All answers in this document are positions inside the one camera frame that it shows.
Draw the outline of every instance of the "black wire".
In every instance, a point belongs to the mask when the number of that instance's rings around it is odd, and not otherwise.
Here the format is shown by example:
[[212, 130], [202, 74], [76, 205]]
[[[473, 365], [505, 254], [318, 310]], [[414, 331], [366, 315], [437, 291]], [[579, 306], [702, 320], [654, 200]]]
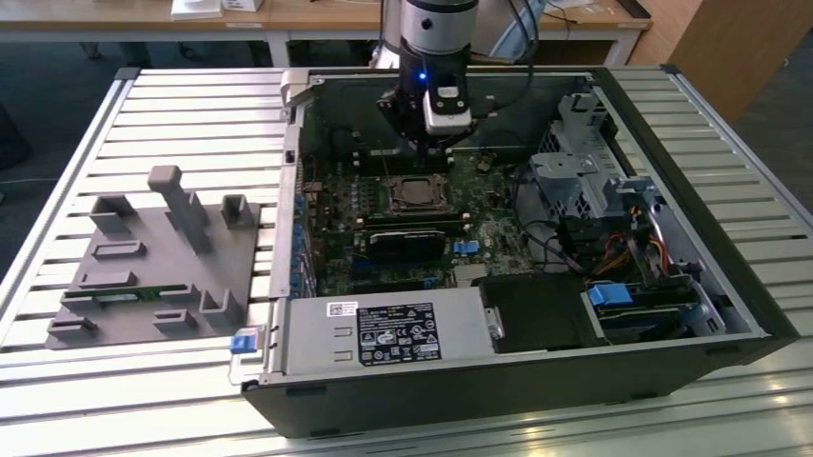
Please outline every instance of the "black wire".
[[550, 12], [545, 12], [543, 13], [547, 17], [553, 17], [554, 19], [559, 19], [561, 21], [565, 21], [569, 24], [578, 24], [579, 21], [574, 21], [573, 19], [565, 19], [561, 16], [557, 16], [555, 14], [551, 14]]
[[510, 107], [514, 103], [517, 103], [519, 100], [522, 100], [522, 98], [525, 98], [526, 93], [531, 89], [531, 83], [534, 82], [534, 56], [537, 55], [537, 48], [538, 48], [537, 18], [534, 17], [534, 13], [531, 12], [531, 5], [529, 4], [529, 0], [522, 0], [522, 3], [525, 3], [526, 11], [529, 12], [529, 14], [531, 14], [531, 20], [534, 22], [534, 36], [531, 36], [531, 33], [529, 32], [529, 29], [525, 25], [525, 21], [522, 20], [522, 17], [519, 16], [519, 11], [517, 10], [517, 6], [514, 5], [513, 0], [506, 0], [506, 1], [509, 2], [509, 6], [511, 7], [513, 18], [517, 21], [517, 24], [522, 27], [522, 36], [525, 38], [526, 48], [525, 48], [525, 53], [522, 54], [521, 59], [527, 59], [529, 73], [525, 78], [525, 85], [522, 86], [522, 89], [514, 94], [513, 99], [509, 100], [506, 103], [495, 104], [491, 112], [497, 112], [498, 110]]
[[574, 24], [577, 22], [570, 21], [570, 19], [567, 19], [567, 11], [565, 11], [559, 5], [554, 5], [554, 3], [547, 3], [547, 5], [550, 5], [551, 7], [554, 7], [557, 10], [559, 10], [562, 12], [563, 17], [551, 16], [550, 14], [547, 14], [547, 15], [551, 17], [555, 17], [557, 19], [563, 20], [563, 26], [567, 30], [566, 35], [563, 36], [565, 46], [562, 46], [562, 52], [559, 55], [559, 63], [563, 64], [563, 54], [565, 54], [566, 43], [567, 43], [567, 41], [570, 41], [570, 22], [573, 22]]

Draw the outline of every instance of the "green circuit board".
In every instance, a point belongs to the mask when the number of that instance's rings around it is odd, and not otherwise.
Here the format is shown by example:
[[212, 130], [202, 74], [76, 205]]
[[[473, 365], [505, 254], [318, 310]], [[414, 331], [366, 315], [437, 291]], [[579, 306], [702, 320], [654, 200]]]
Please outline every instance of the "green circuit board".
[[[308, 197], [320, 296], [453, 288], [458, 285], [455, 267], [470, 264], [483, 265], [487, 274], [533, 269], [509, 203], [511, 179], [503, 167], [486, 167], [477, 151], [455, 153], [454, 158], [455, 166], [449, 173], [434, 178], [445, 183], [443, 198], [450, 209], [467, 213], [466, 230], [461, 236], [446, 238], [443, 255], [430, 262], [379, 265], [360, 253], [358, 240], [372, 231], [356, 228], [354, 221], [390, 210], [387, 177], [334, 173], [322, 181], [320, 191]], [[473, 242], [477, 252], [455, 253], [455, 243], [471, 246]]]

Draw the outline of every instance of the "barcode sticker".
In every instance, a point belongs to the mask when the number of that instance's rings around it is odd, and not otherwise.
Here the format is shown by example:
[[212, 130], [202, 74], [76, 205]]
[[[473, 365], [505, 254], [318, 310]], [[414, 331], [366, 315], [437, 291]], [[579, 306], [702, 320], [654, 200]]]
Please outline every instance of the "barcode sticker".
[[358, 302], [328, 302], [328, 317], [355, 316]]

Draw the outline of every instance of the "cpu socket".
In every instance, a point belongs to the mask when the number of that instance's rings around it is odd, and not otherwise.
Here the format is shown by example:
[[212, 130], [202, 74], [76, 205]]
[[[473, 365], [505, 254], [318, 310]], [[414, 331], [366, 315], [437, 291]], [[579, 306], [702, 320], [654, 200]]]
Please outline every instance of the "cpu socket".
[[391, 214], [428, 214], [450, 210], [446, 179], [439, 175], [398, 176], [386, 183], [390, 189]]

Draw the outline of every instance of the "power supply label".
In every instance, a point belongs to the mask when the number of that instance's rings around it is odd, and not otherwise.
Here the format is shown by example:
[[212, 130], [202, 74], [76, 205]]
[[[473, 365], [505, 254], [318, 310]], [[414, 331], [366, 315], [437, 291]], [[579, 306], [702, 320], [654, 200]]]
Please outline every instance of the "power supply label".
[[441, 359], [431, 303], [359, 308], [358, 359], [363, 366], [406, 364]]

